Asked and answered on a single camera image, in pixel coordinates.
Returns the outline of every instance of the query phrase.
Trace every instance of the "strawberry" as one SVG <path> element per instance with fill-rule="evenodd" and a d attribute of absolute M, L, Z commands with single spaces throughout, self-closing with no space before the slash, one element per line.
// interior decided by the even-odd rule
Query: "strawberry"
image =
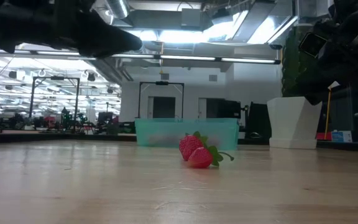
<path fill-rule="evenodd" d="M 199 147 L 203 147 L 203 143 L 196 136 L 186 135 L 179 143 L 179 150 L 185 161 Z"/>
<path fill-rule="evenodd" d="M 208 149 L 199 147 L 189 157 L 188 165 L 192 168 L 207 168 L 212 161 L 213 156 Z"/>

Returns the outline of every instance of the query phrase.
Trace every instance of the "wooden table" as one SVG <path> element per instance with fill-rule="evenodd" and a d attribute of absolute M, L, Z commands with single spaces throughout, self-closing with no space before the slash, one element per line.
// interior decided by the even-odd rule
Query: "wooden table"
<path fill-rule="evenodd" d="M 0 223 L 358 223 L 358 152 L 232 155 L 200 170 L 132 142 L 0 144 Z"/>

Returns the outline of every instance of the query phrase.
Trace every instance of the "white vase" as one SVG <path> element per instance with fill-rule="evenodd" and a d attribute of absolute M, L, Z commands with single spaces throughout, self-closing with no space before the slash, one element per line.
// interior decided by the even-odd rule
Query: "white vase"
<path fill-rule="evenodd" d="M 313 106 L 305 97 L 275 98 L 267 102 L 272 126 L 270 147 L 316 149 L 321 105 Z"/>

